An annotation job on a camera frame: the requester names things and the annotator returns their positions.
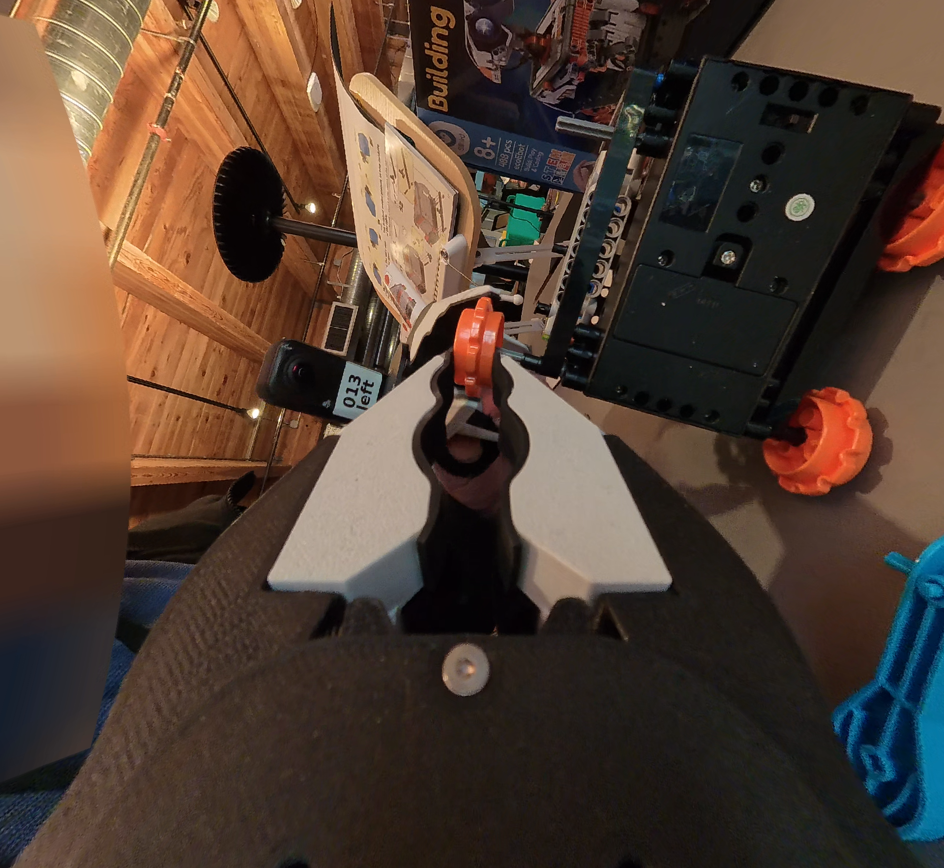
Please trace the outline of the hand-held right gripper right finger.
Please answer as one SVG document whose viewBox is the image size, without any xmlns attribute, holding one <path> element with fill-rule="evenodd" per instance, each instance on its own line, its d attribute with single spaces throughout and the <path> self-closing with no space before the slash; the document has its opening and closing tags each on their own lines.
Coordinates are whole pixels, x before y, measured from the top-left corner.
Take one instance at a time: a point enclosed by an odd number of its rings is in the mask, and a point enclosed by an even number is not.
<svg viewBox="0 0 944 868">
<path fill-rule="evenodd" d="M 664 592 L 670 572 L 601 431 L 513 360 L 494 366 L 512 585 L 542 619 L 564 599 Z"/>
</svg>

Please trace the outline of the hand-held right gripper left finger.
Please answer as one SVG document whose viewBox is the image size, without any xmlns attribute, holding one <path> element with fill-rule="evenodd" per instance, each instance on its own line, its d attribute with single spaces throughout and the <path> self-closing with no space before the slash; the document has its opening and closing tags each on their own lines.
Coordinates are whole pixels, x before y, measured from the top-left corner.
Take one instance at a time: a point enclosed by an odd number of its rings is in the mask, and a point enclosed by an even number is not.
<svg viewBox="0 0 944 868">
<path fill-rule="evenodd" d="M 434 356 L 337 438 L 268 574 L 272 590 L 373 599 L 395 624 L 417 622 L 404 607 L 454 557 L 454 504 L 420 443 L 445 366 Z"/>
</svg>

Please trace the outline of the orange gear wheel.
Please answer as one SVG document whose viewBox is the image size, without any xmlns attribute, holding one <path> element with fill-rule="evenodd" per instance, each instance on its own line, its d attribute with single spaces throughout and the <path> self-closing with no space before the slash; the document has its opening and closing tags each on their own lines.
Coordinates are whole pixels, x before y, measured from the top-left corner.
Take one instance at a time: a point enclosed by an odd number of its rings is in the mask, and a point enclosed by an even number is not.
<svg viewBox="0 0 944 868">
<path fill-rule="evenodd" d="M 493 385 L 493 363 L 502 349 L 504 324 L 504 315 L 488 296 L 480 297 L 459 318 L 452 348 L 454 383 L 470 399 L 478 399 Z"/>
</svg>

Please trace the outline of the building block robot chassis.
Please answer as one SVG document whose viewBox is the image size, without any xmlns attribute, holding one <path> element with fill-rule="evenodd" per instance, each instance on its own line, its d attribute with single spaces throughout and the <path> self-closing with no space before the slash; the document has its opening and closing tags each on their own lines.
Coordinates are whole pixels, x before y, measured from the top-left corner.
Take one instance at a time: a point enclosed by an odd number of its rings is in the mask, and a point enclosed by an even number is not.
<svg viewBox="0 0 944 868">
<path fill-rule="evenodd" d="M 928 251 L 942 110 L 738 60 L 632 76 L 544 355 L 598 400 L 763 442 L 785 490 L 864 468 L 865 407 L 820 363 L 877 269 Z"/>
</svg>

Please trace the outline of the person's left hand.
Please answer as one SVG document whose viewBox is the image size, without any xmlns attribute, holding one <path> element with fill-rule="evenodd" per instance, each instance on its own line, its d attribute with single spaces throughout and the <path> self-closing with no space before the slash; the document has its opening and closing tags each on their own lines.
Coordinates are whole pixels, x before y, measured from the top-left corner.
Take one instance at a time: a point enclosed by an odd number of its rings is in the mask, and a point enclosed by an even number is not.
<svg viewBox="0 0 944 868">
<path fill-rule="evenodd" d="M 483 442 L 473 437 L 457 435 L 446 442 L 446 448 L 457 461 L 468 461 L 482 448 Z M 483 472 L 474 477 L 456 475 L 436 465 L 434 472 L 445 492 L 459 504 L 483 514 L 495 513 L 502 504 L 511 477 L 508 459 L 499 455 Z"/>
</svg>

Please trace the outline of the white vent grille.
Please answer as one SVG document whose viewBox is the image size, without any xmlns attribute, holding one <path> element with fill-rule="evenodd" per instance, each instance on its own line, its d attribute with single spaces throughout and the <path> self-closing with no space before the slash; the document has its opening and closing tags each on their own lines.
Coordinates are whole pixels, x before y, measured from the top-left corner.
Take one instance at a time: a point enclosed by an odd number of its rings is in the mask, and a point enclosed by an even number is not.
<svg viewBox="0 0 944 868">
<path fill-rule="evenodd" d="M 335 355 L 346 355 L 354 334 L 359 306 L 334 301 L 328 314 L 321 349 Z"/>
</svg>

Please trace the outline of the narrow silver air ducts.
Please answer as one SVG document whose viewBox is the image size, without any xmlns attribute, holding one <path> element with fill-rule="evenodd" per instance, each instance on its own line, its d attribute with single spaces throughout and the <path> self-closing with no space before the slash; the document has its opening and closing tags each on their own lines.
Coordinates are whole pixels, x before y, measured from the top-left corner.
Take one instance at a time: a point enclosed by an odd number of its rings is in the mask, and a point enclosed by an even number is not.
<svg viewBox="0 0 944 868">
<path fill-rule="evenodd" d="M 397 324 L 384 300 L 378 296 L 356 249 L 351 254 L 340 300 L 357 309 L 346 357 L 361 366 L 376 368 L 382 359 L 386 337 L 396 330 Z"/>
</svg>

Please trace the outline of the black round ceiling fixture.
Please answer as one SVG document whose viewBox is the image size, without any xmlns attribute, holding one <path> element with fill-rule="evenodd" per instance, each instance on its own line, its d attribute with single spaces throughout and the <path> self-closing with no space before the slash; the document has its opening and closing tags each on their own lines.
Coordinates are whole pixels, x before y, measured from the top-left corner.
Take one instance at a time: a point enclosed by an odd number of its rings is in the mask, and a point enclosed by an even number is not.
<svg viewBox="0 0 944 868">
<path fill-rule="evenodd" d="M 213 234 L 221 259 L 238 280 L 258 284 L 269 279 L 281 263 L 287 236 L 357 248 L 353 232 L 286 217 L 284 200 L 282 179 L 262 151 L 239 147 L 219 166 Z"/>
</svg>

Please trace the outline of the person's leg in jeans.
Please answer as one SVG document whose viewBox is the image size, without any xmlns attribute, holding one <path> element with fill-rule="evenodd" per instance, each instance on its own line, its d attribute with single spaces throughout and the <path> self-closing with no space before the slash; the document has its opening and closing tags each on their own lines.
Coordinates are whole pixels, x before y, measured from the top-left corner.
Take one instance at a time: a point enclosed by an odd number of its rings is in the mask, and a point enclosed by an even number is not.
<svg viewBox="0 0 944 868">
<path fill-rule="evenodd" d="M 158 621 L 191 564 L 128 560 L 111 663 L 105 679 L 92 740 L 108 719 L 137 652 Z M 1 865 L 14 865 L 61 802 L 89 755 L 89 749 L 51 761 L 1 784 Z"/>
</svg>

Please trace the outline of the metal ceiling pipe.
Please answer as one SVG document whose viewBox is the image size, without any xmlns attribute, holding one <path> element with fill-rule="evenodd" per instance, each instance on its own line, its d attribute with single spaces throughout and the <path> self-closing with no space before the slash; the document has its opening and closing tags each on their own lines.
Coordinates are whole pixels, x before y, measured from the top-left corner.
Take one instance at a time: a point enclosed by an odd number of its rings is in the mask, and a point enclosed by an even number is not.
<svg viewBox="0 0 944 868">
<path fill-rule="evenodd" d="M 156 159 L 159 146 L 167 139 L 166 126 L 176 105 L 177 97 L 185 76 L 194 59 L 197 44 L 202 39 L 203 29 L 213 1 L 214 0 L 201 0 L 200 7 L 192 21 L 190 31 L 188 35 L 184 37 L 183 42 L 180 43 L 180 56 L 171 75 L 171 81 L 163 96 L 159 113 L 149 128 L 148 139 L 143 154 L 135 171 L 130 190 L 124 200 L 117 226 L 112 232 L 112 238 L 108 246 L 108 259 L 111 271 L 114 271 L 116 268 L 116 263 L 124 246 L 125 238 L 130 230 L 148 175 Z"/>
</svg>

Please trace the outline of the light blue plastic tool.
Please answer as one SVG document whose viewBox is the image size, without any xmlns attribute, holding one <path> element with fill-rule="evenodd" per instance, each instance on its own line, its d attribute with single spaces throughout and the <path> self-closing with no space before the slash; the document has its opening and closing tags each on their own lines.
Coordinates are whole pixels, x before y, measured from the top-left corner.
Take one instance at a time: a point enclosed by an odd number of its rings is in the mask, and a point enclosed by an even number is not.
<svg viewBox="0 0 944 868">
<path fill-rule="evenodd" d="M 943 539 L 885 564 L 906 577 L 872 679 L 832 726 L 867 793 L 906 841 L 943 838 Z"/>
</svg>

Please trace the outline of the blue robot kit box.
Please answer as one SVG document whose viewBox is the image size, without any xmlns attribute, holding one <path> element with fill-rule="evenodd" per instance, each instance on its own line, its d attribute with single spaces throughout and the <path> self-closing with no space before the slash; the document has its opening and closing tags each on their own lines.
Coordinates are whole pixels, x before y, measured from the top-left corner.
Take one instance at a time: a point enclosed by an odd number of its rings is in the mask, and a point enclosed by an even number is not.
<svg viewBox="0 0 944 868">
<path fill-rule="evenodd" d="M 727 56 L 770 0 L 408 0 L 416 113 L 467 166 L 568 192 L 636 68 Z"/>
</svg>

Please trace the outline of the large silver air duct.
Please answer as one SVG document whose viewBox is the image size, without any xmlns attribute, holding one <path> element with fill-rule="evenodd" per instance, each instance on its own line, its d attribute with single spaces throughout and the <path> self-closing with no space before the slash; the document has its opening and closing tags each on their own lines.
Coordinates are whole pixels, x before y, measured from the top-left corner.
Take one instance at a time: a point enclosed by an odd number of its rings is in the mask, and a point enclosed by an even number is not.
<svg viewBox="0 0 944 868">
<path fill-rule="evenodd" d="M 38 0 L 31 18 L 88 164 L 152 0 Z"/>
</svg>

